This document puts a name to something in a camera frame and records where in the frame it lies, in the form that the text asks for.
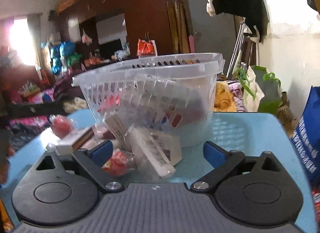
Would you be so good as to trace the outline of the red ball in plastic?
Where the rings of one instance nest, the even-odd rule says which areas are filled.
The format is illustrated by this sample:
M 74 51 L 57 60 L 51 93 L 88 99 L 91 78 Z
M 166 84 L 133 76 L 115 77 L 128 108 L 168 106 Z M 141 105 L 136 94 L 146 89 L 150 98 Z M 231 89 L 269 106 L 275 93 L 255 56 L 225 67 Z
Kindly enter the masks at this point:
M 102 169 L 112 177 L 118 178 L 135 171 L 135 157 L 131 152 L 120 150 L 113 151 L 112 157 L 102 166 Z

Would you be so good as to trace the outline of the blue shopping bag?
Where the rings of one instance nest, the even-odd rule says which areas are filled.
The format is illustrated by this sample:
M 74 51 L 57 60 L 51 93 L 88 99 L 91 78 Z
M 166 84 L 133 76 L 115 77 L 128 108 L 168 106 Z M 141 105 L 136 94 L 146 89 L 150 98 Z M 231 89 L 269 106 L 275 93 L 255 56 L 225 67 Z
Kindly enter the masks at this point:
M 319 87 L 311 87 L 303 115 L 293 132 L 291 142 L 300 158 L 311 186 L 319 186 L 320 138 Z

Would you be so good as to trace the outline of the orange floral blanket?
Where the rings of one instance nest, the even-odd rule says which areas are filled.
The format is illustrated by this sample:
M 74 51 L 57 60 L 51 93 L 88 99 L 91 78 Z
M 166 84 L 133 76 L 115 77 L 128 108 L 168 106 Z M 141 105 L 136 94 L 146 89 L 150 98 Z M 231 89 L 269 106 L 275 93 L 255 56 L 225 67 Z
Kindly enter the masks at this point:
M 233 93 L 226 81 L 217 81 L 214 100 L 215 112 L 237 112 L 238 108 Z

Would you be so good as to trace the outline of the white barcode box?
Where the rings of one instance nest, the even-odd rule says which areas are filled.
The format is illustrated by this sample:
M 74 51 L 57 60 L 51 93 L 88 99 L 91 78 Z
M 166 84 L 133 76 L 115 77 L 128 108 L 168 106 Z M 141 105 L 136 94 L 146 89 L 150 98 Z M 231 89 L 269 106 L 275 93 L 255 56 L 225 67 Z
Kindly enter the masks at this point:
M 145 179 L 156 181 L 176 172 L 159 143 L 146 128 L 131 125 L 125 142 L 130 145 L 138 172 Z

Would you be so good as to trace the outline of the green white tote bag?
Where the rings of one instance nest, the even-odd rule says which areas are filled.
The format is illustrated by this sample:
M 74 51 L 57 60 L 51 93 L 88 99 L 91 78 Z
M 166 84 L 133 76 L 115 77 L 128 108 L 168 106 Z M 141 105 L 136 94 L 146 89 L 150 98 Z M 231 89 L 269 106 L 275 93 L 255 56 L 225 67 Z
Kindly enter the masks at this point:
M 236 70 L 243 93 L 244 107 L 247 112 L 277 114 L 281 103 L 281 81 L 274 73 L 261 66 L 250 66 L 245 71 Z

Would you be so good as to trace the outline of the orange white plastic bag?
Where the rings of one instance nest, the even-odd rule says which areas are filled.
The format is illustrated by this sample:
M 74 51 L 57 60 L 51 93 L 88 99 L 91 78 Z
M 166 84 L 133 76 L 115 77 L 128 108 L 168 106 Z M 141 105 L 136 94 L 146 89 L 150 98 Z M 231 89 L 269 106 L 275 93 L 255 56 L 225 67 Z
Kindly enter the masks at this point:
M 137 45 L 137 56 L 138 57 L 149 57 L 149 56 L 157 56 L 157 47 L 154 40 L 138 40 Z

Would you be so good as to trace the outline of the white plastic basket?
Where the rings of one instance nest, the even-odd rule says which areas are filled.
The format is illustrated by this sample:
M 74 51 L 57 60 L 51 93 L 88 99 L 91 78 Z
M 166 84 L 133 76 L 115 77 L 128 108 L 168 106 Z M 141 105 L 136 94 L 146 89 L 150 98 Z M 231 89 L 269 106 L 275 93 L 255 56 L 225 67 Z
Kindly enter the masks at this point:
M 97 122 L 117 115 L 124 126 L 142 126 L 192 147 L 204 139 L 215 98 L 220 53 L 130 59 L 73 78 Z

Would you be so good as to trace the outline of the dark wooden wardrobe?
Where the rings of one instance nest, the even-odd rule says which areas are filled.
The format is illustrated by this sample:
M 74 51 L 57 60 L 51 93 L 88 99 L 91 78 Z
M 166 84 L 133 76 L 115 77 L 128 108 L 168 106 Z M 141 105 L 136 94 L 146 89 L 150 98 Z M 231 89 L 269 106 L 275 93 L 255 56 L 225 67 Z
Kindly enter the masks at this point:
M 76 0 L 54 20 L 62 41 L 75 44 L 82 59 L 99 48 L 96 23 L 103 17 L 123 14 L 132 57 L 136 57 L 138 40 L 149 35 L 156 42 L 159 55 L 173 54 L 167 11 L 171 0 Z

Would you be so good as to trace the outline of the grey door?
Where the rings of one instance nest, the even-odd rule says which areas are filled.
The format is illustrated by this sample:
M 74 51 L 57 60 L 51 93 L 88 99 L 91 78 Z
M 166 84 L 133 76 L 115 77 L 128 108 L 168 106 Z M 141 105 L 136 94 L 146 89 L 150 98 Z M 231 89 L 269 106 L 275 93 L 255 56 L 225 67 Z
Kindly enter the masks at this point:
M 234 16 L 219 14 L 211 17 L 206 10 L 207 0 L 188 0 L 195 51 L 218 52 L 226 61 L 226 74 L 236 42 Z

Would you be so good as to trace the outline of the metal crutches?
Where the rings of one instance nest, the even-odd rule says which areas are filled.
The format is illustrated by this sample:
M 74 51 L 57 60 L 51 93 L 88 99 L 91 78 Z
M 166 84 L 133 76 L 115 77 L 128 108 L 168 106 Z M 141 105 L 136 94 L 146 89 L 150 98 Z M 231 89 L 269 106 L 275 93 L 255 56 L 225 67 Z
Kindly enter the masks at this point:
M 236 62 L 236 59 L 238 57 L 238 53 L 241 49 L 241 46 L 243 44 L 244 41 L 244 30 L 246 28 L 246 24 L 245 24 L 245 18 L 243 20 L 240 21 L 240 26 L 239 26 L 239 31 L 238 31 L 238 35 L 236 38 L 236 43 L 233 49 L 233 53 L 232 53 L 232 57 L 228 66 L 228 70 L 227 70 L 227 74 L 226 77 L 230 78 L 232 76 L 232 72 L 233 72 L 233 68 Z

